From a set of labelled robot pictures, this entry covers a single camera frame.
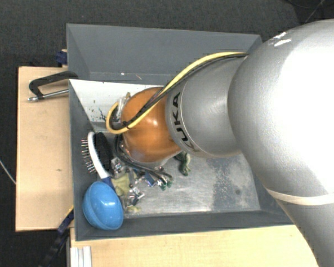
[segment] gray robot arm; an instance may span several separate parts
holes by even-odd
[[[244,153],[319,266],[334,266],[334,19],[200,70],[169,93],[166,121],[193,155]]]

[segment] wooden board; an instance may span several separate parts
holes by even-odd
[[[316,267],[294,225],[141,238],[75,241],[91,246],[93,267]]]
[[[56,229],[73,204],[68,94],[38,102],[31,80],[66,68],[20,67],[17,105],[16,230]],[[42,86],[67,89],[67,81]]]

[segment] gray metal box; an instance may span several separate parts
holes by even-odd
[[[115,95],[124,91],[124,86],[136,85],[137,90],[139,85],[164,85],[202,56],[250,52],[261,39],[248,34],[69,24],[67,44],[69,70],[81,80],[99,81],[71,81],[69,86],[77,240],[291,224],[244,156],[238,155],[228,159],[195,157],[188,177],[178,172],[178,163],[171,159],[165,165],[175,178],[169,190],[146,185],[146,196],[139,203],[142,212],[126,215],[119,230],[91,227],[81,204],[97,176],[86,172],[80,140],[91,130],[106,132],[104,116],[109,104],[116,101]]]

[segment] dark floor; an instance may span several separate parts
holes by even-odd
[[[1,159],[15,175],[16,67],[57,66],[67,22],[256,33],[265,41],[299,24],[334,18],[334,0],[292,1],[307,8],[282,0],[0,0]],[[14,199],[15,186],[0,167],[0,266],[37,266],[55,232],[15,233]],[[54,266],[64,264],[61,255]]]

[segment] blue cup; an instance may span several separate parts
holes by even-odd
[[[94,182],[85,192],[83,213],[88,223],[97,229],[116,230],[124,220],[119,197],[103,182]]]

